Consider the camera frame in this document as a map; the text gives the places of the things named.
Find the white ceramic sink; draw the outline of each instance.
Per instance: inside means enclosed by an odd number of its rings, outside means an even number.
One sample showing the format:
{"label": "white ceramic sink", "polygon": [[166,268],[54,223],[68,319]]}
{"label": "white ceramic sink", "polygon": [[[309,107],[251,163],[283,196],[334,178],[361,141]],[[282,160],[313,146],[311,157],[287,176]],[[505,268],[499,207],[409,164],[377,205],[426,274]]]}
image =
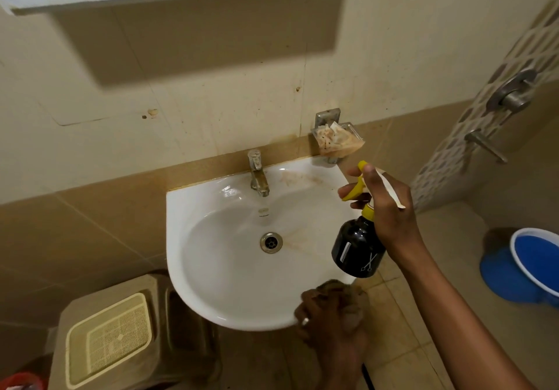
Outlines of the white ceramic sink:
{"label": "white ceramic sink", "polygon": [[[347,183],[339,168],[306,158],[265,173],[268,197],[250,188],[249,173],[167,194],[167,263],[175,289],[201,316],[237,330],[290,326],[303,291],[331,278],[353,281],[330,254],[342,224],[359,215],[337,195]],[[283,238],[279,252],[261,249],[267,232]]]}

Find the hand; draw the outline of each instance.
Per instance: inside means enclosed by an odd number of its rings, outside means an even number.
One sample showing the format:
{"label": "hand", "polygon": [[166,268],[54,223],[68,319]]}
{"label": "hand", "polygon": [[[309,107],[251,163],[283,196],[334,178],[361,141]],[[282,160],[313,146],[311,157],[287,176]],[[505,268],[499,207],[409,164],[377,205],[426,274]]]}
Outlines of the hand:
{"label": "hand", "polygon": [[[360,176],[358,167],[348,171],[351,176]],[[363,179],[371,194],[363,193],[356,202],[351,203],[354,209],[363,209],[366,203],[373,198],[374,204],[374,229],[381,243],[386,247],[390,257],[400,266],[410,260],[417,252],[427,251],[415,220],[414,205],[411,199],[411,190],[404,184],[384,173],[394,188],[405,209],[399,209],[393,198],[388,194],[381,177],[372,165],[363,168]],[[349,194],[355,184],[347,184],[338,189],[340,198]]]}
{"label": "hand", "polygon": [[[324,308],[314,300],[317,295],[316,290],[301,295],[303,302],[295,309],[297,334],[316,351],[322,371],[319,388],[354,389],[367,350],[367,333],[362,326],[351,333],[343,330],[338,295],[331,294]],[[305,318],[309,320],[302,326]]]}

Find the cloth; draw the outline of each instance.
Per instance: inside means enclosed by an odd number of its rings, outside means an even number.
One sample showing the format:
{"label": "cloth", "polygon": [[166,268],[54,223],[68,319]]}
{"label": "cloth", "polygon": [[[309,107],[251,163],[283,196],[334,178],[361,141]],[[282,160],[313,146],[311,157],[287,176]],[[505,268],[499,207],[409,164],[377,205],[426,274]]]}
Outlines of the cloth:
{"label": "cloth", "polygon": [[352,332],[359,324],[366,320],[369,309],[369,298],[367,293],[360,287],[344,284],[338,280],[328,280],[316,288],[313,299],[320,307],[325,307],[328,298],[336,293],[339,294],[339,309],[342,312],[342,326],[346,332]]}

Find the drain hole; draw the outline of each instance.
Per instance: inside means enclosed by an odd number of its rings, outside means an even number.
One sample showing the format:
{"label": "drain hole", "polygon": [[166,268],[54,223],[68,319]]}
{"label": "drain hole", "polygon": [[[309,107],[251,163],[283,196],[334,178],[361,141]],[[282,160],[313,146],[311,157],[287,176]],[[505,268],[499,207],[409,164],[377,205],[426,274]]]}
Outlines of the drain hole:
{"label": "drain hole", "polygon": [[283,240],[278,233],[268,232],[260,239],[260,247],[266,253],[276,253],[283,245]]}

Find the spray bottle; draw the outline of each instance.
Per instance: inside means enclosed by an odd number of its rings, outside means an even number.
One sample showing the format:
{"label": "spray bottle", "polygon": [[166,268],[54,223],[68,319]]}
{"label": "spray bottle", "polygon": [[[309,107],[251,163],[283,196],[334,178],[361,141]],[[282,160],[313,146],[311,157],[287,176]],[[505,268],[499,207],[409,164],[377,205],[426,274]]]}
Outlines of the spray bottle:
{"label": "spray bottle", "polygon": [[[360,171],[363,171],[366,164],[367,162],[362,160],[357,166]],[[377,172],[397,206],[404,208],[388,180],[382,176],[383,171],[377,169]],[[363,180],[363,175],[361,175],[355,187],[342,201],[346,202],[355,199],[366,191],[368,189]],[[345,273],[356,278],[372,276],[386,252],[385,246],[378,239],[374,229],[374,209],[372,203],[371,199],[361,211],[359,218],[349,220],[342,225],[332,248],[332,259],[334,259],[336,265]]]}

